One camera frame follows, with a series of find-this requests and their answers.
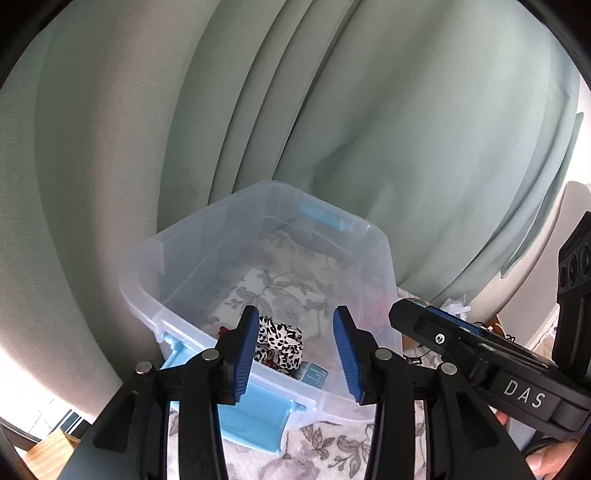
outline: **human hand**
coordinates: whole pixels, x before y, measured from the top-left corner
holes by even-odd
[[[505,413],[498,411],[495,415],[502,425],[507,425],[509,417]],[[549,445],[532,453],[525,461],[535,476],[545,475],[544,480],[552,480],[560,472],[578,444],[578,440],[569,440]]]

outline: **sage green curtain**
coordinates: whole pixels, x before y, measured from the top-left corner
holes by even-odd
[[[92,417],[160,361],[121,251],[264,179],[470,299],[543,224],[578,91],[515,0],[74,0],[0,91],[0,348]]]

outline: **clear plastic storage bin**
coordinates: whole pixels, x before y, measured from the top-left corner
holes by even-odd
[[[356,404],[346,386],[332,331],[338,305],[402,352],[388,321],[397,297],[384,233],[280,182],[241,190],[129,249],[118,276],[133,313],[173,347],[165,367],[215,346],[247,304],[303,331],[304,360],[329,372],[321,389],[253,362],[241,402],[219,407],[222,435],[259,450],[279,452],[285,428],[373,419],[374,407]]]

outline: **finger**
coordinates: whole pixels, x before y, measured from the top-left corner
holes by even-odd
[[[499,422],[501,422],[501,425],[503,426],[506,426],[507,422],[509,421],[509,415],[501,411],[496,412],[495,417]]]
[[[526,458],[527,464],[535,475],[548,475],[559,472],[577,447],[576,440],[557,443]]]

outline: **small blue box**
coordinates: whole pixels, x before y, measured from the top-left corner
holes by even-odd
[[[293,376],[302,383],[311,385],[312,387],[322,388],[322,385],[324,384],[328,374],[328,370],[325,370],[316,364],[311,362],[302,362]]]

